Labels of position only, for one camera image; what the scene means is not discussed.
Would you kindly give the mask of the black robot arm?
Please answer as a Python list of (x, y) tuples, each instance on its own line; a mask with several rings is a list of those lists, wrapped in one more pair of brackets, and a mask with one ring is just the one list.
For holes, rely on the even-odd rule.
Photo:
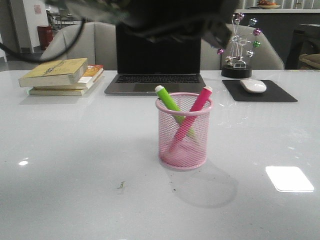
[(225, 48), (232, 35), (227, 23), (237, 0), (49, 0), (74, 16), (123, 25), (132, 35), (159, 42), (201, 38)]

